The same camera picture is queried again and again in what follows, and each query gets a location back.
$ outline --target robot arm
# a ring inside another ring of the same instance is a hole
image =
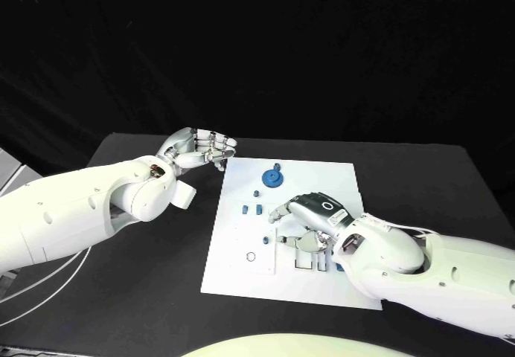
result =
[[[334,202],[310,193],[278,207],[269,222],[291,213],[307,228],[301,237],[278,237],[278,242],[308,252],[331,249],[333,262],[369,298],[401,303],[484,335],[512,338],[515,251],[428,230],[416,239],[396,228],[402,226],[369,214],[353,219]]]
[[[54,260],[148,222],[168,203],[186,209],[194,188],[177,180],[209,162],[223,170],[236,142],[181,129],[155,156],[49,176],[0,198],[0,272]]]

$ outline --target white paper sheet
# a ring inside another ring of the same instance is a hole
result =
[[[268,188],[262,173],[281,164],[282,185]],[[275,244],[276,236],[298,236],[304,228],[292,215],[278,223],[268,213],[298,194],[323,192],[353,217],[362,213],[362,197],[351,164],[314,161],[230,158],[212,232],[200,292],[272,300],[382,309],[351,286],[325,254],[307,254]],[[242,205],[248,213],[242,214]],[[256,205],[262,215],[256,215]]]

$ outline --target table surface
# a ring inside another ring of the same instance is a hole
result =
[[[165,136],[112,134],[90,166],[152,154]],[[353,163],[364,211],[442,234],[515,248],[515,235],[461,147],[240,139],[237,156]],[[92,247],[77,276],[24,318],[0,327],[0,344],[98,356],[178,356],[217,341],[269,332],[340,336],[415,356],[512,356],[515,347],[383,302],[383,311],[200,294],[223,174],[207,165],[181,180],[197,189]],[[25,267],[11,292],[64,260]],[[0,306],[0,321],[56,290],[76,262]]]

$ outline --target white cable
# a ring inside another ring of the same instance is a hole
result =
[[[500,340],[501,340],[503,342],[507,342],[509,344],[512,344],[512,345],[515,346],[515,343],[513,343],[513,342],[510,342],[510,341],[507,341],[507,339],[506,339],[506,338],[500,338]]]
[[[37,281],[36,283],[33,283],[30,286],[27,286],[23,290],[20,290],[15,294],[7,296],[4,299],[0,300],[0,303],[4,303],[7,300],[10,300],[11,298],[15,298],[15,296],[18,296],[21,293],[27,292],[31,288],[34,288],[38,284],[41,284],[41,282],[44,282],[64,267],[67,264],[70,264],[70,262],[74,260],[74,258],[77,257],[79,253],[82,253],[83,251],[79,251],[73,256],[72,259],[67,260],[67,262],[59,267],[57,270],[54,270],[53,273],[50,273],[40,281]]]
[[[377,217],[373,217],[369,213],[363,213],[362,217],[372,219],[376,222],[380,222],[383,225],[389,225],[390,227],[402,228],[402,229],[411,229],[413,231],[418,231],[418,232],[421,232],[421,234],[426,234],[426,233],[437,234],[435,231],[431,231],[426,228],[409,227],[408,225],[396,225],[395,223],[390,223],[390,222],[385,221],[383,219],[379,219]]]
[[[8,321],[5,321],[2,324],[0,324],[0,327],[1,326],[5,326],[7,324],[10,324],[12,321],[18,320],[18,318],[21,318],[24,315],[30,314],[30,312],[33,312],[54,296],[56,294],[59,293],[59,291],[64,288],[64,286],[67,285],[69,281],[73,279],[80,267],[82,267],[82,264],[83,262],[86,261],[86,257],[87,257],[87,254],[89,254],[89,251],[90,251],[90,247],[87,247],[87,250],[85,252],[85,255],[83,255],[83,258],[82,258],[82,261],[80,261],[80,264],[77,265],[77,268],[74,269],[74,272],[72,273],[72,276],[67,278],[67,280],[64,281],[64,283],[60,285],[60,288],[56,290],[56,292],[53,292],[53,294],[30,309],[27,310],[20,316],[17,316],[15,318],[11,318]]]

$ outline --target blue object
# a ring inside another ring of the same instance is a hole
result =
[[[279,173],[281,170],[281,165],[275,164],[272,170],[266,170],[265,173],[262,173],[262,184],[269,187],[269,188],[276,188],[284,181],[284,176]]]

